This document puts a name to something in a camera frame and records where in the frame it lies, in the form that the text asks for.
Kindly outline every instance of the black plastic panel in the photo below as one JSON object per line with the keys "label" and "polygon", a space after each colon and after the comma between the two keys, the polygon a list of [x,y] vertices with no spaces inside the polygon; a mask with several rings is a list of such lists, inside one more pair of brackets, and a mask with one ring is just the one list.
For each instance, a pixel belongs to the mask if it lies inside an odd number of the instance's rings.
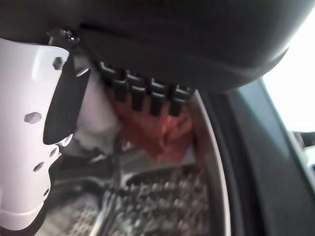
{"label": "black plastic panel", "polygon": [[3,0],[0,37],[45,43],[68,27],[105,63],[216,93],[277,64],[314,1]]}
{"label": "black plastic panel", "polygon": [[73,56],[70,54],[50,103],[43,134],[44,144],[55,144],[74,133],[89,76],[90,71],[76,77]]}

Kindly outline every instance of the metal mesh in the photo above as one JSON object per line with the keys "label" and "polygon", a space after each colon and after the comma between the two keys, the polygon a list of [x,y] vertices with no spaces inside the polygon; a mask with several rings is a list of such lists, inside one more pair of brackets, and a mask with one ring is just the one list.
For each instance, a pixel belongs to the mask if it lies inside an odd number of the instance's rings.
{"label": "metal mesh", "polygon": [[109,236],[202,236],[208,232],[208,199],[201,175],[144,179],[118,197]]}
{"label": "metal mesh", "polygon": [[99,212],[97,198],[84,194],[47,214],[36,236],[88,236]]}

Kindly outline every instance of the hexagonal hole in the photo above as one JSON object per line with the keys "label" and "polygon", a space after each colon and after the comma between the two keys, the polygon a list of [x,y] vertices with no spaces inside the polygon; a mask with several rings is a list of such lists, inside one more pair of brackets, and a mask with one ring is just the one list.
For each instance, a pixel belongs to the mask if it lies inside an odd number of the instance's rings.
{"label": "hexagonal hole", "polygon": [[24,117],[24,121],[30,124],[35,124],[41,120],[41,113],[32,112]]}
{"label": "hexagonal hole", "polygon": [[63,68],[63,59],[61,57],[55,58],[53,62],[53,67],[55,70],[62,70]]}

